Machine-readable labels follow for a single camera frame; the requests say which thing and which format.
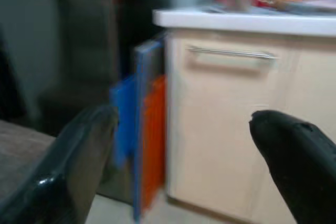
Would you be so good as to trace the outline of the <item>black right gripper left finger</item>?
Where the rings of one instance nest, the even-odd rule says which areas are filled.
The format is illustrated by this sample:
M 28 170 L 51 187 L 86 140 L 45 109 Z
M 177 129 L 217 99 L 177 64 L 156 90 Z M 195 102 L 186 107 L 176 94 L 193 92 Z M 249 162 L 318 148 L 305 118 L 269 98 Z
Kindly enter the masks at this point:
M 118 113 L 87 108 L 1 203 L 1 223 L 85 223 L 111 152 Z

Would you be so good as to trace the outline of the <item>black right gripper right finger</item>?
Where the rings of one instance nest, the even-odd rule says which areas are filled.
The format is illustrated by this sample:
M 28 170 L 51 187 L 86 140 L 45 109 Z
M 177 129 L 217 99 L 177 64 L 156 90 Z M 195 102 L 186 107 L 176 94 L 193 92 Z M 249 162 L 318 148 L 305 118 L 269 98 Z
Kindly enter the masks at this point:
M 249 121 L 251 137 L 297 223 L 335 223 L 335 143 L 316 125 L 275 110 Z

